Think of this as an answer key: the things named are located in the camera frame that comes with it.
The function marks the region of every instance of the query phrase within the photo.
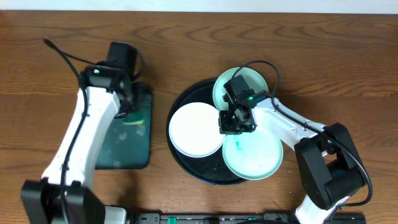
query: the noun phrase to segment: light green plate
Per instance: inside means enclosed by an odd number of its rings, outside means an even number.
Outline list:
[[[284,150],[280,139],[257,128],[252,133],[227,135],[223,157],[228,168],[247,180],[260,180],[272,175],[282,163]]]

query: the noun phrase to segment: round black tray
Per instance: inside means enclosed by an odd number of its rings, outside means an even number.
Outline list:
[[[202,102],[214,106],[213,86],[216,80],[205,80],[185,90],[175,101],[167,118],[166,135],[170,151],[182,169],[195,178],[208,184],[235,185],[246,179],[240,178],[230,171],[223,159],[222,146],[212,155],[203,158],[188,157],[174,148],[169,137],[169,124],[173,114],[182,106]]]

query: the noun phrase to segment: black cable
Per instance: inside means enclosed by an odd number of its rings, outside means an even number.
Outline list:
[[[51,42],[51,40],[48,39],[48,38],[46,38],[46,37],[45,37],[44,39],[45,39],[44,42],[45,42],[46,40],[48,40],[49,42]],[[68,53],[66,53],[66,52],[61,51],[57,46],[55,46],[55,44],[54,44],[53,42],[51,42],[50,45],[49,45],[48,43],[45,43],[45,44],[47,44],[47,46],[49,46],[51,49],[57,51],[59,54],[60,54],[60,52],[61,52],[61,53],[63,53],[63,54],[64,54],[65,56],[67,56],[67,57],[73,58],[73,59],[78,60],[78,61],[81,61],[81,62],[85,62],[85,63],[88,63],[88,64],[95,65],[95,63],[93,63],[93,62],[91,62],[91,61],[87,61],[87,60],[84,60],[84,59],[75,57],[75,56],[73,56],[73,55],[71,55],[71,54],[68,54]]]
[[[130,80],[132,82],[136,81],[144,73],[145,67],[146,67],[145,61],[142,58],[142,54],[140,52],[137,52],[137,54],[138,54],[139,60],[141,61],[141,70],[136,75],[130,75]]]
[[[325,133],[323,133],[323,132],[321,132],[321,131],[319,131],[319,130],[317,130],[317,129],[311,127],[311,126],[309,126],[307,123],[303,123],[303,122],[301,122],[301,121],[299,121],[299,120],[297,120],[297,119],[291,117],[289,114],[283,112],[283,111],[278,107],[278,105],[275,105],[275,102],[274,102],[275,93],[276,93],[276,89],[278,89],[278,86],[279,86],[279,83],[280,83],[280,73],[279,73],[278,68],[277,68],[275,65],[273,65],[273,64],[270,63],[270,62],[264,61],[264,60],[255,60],[255,61],[252,61],[252,62],[248,62],[248,63],[246,63],[245,65],[243,65],[242,67],[240,67],[239,69],[237,69],[237,70],[235,71],[234,75],[232,76],[232,78],[234,78],[235,75],[236,75],[242,68],[247,67],[248,65],[250,65],[250,64],[252,64],[252,63],[265,63],[265,64],[267,64],[267,65],[270,65],[270,66],[275,70],[275,72],[276,72],[277,81],[276,81],[275,87],[274,87],[274,89],[273,89],[273,91],[272,91],[272,93],[271,93],[271,103],[272,103],[273,107],[274,107],[278,112],[280,112],[282,115],[284,115],[286,118],[291,119],[292,121],[294,121],[294,122],[296,122],[297,124],[303,126],[304,128],[307,128],[307,129],[309,129],[309,130],[311,130],[311,131],[313,131],[313,132],[315,132],[315,133],[317,133],[317,134],[323,136],[323,137],[326,138],[328,141],[330,141],[332,144],[334,144],[335,146],[339,147],[342,151],[344,151],[347,155],[349,155],[350,158],[352,158],[352,160],[354,161],[354,163],[358,166],[359,171],[360,171],[360,172],[362,173],[362,175],[364,176],[365,181],[366,181],[366,183],[367,183],[367,185],[368,185],[368,190],[369,190],[369,193],[368,193],[368,196],[366,197],[366,199],[363,200],[362,202],[339,204],[339,205],[337,205],[337,207],[338,207],[338,208],[341,208],[341,207],[355,207],[355,206],[366,205],[366,204],[372,199],[372,196],[373,196],[373,186],[372,186],[372,182],[371,182],[371,179],[370,179],[370,177],[369,177],[369,174],[366,172],[365,168],[362,166],[361,163],[359,163],[359,161],[354,157],[354,155],[352,155],[352,153],[349,152],[349,150],[347,149],[347,147],[346,147],[343,143],[337,141],[336,139],[333,139],[332,137],[328,136],[327,134],[325,134]]]
[[[87,92],[86,92],[86,88],[85,86],[82,84],[79,73],[76,71],[75,67],[72,65],[72,63],[69,61],[69,59],[67,58],[67,55],[62,52],[51,40],[49,40],[48,38],[44,38],[43,39],[44,43],[47,44],[49,47],[51,47],[52,49],[54,49],[55,51],[58,52],[58,54],[61,55],[61,57],[64,59],[64,61],[66,61],[66,63],[69,65],[70,69],[72,70],[72,72],[75,74],[75,76],[77,77],[77,81],[79,84],[79,88],[81,88],[81,92],[83,93],[83,99],[84,99],[84,110],[83,110],[83,114],[81,115],[81,120],[79,122],[79,125],[76,129],[75,134],[73,135],[72,141],[70,142],[68,151],[65,155],[65,159],[63,160],[63,164],[62,164],[62,171],[61,171],[61,183],[60,183],[60,198],[61,198],[61,209],[62,209],[62,214],[63,214],[63,219],[65,220],[66,224],[69,224],[69,216],[68,216],[68,210],[67,210],[67,200],[65,198],[65,178],[66,178],[66,174],[67,174],[67,169],[68,169],[68,162],[69,162],[69,157],[70,154],[72,153],[72,149],[73,146],[75,145],[76,139],[79,135],[79,132],[81,130],[81,127],[83,126],[83,123],[85,122],[86,116],[87,116],[87,111],[88,111],[88,98],[87,98]]]
[[[94,62],[87,61],[87,60],[85,60],[85,59],[81,59],[81,58],[75,57],[75,56],[70,55],[70,54],[68,54],[68,53],[66,53],[66,52],[62,52],[62,53],[63,53],[64,55],[66,55],[67,57],[73,58],[73,59],[75,59],[75,60],[78,60],[78,61],[81,61],[81,62],[85,62],[85,63],[91,64],[91,65],[95,65]]]

